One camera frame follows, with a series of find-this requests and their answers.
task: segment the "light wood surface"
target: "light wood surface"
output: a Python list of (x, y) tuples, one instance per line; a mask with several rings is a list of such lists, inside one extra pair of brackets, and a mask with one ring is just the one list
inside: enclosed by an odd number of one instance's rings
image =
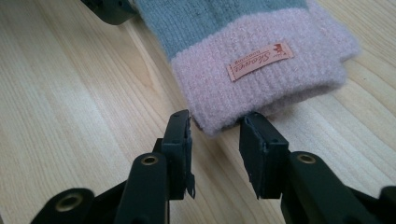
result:
[[(318, 154), (373, 196), (396, 185), (396, 1), (319, 1), (361, 42), (344, 88), (270, 119), (290, 149)], [(127, 178), (138, 155), (186, 108), (145, 24), (101, 22), (78, 0), (0, 2), (0, 215), (28, 223), (55, 194), (95, 194)], [(172, 223), (282, 223), (258, 201), (238, 128), (209, 139), (192, 125), (196, 199), (171, 202)]]

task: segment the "screw hole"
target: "screw hole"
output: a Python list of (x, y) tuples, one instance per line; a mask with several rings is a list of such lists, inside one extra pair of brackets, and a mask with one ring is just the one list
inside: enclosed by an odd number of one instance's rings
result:
[(147, 156), (142, 159), (142, 164), (144, 165), (153, 165), (158, 162), (158, 158), (154, 156)]
[(136, 217), (132, 220), (131, 224), (147, 224), (149, 223), (149, 219), (147, 217)]
[(361, 221), (358, 220), (356, 217), (345, 217), (344, 223), (346, 223), (346, 224), (361, 224)]
[(297, 159), (303, 163), (306, 163), (306, 164), (313, 164), (313, 163), (317, 162), (317, 160), (315, 160), (315, 158), (313, 158), (312, 156), (310, 156), (308, 154), (298, 155)]
[(67, 212), (73, 210), (82, 203), (82, 199), (83, 197), (80, 193), (67, 194), (56, 203), (55, 209), (58, 212)]

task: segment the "glove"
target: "glove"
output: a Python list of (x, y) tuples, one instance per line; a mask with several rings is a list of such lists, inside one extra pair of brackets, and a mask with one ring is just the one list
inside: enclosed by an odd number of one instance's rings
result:
[(343, 49), (356, 41), (312, 0), (135, 3), (211, 136), (251, 111), (269, 115), (341, 87), (341, 61), (357, 52)]

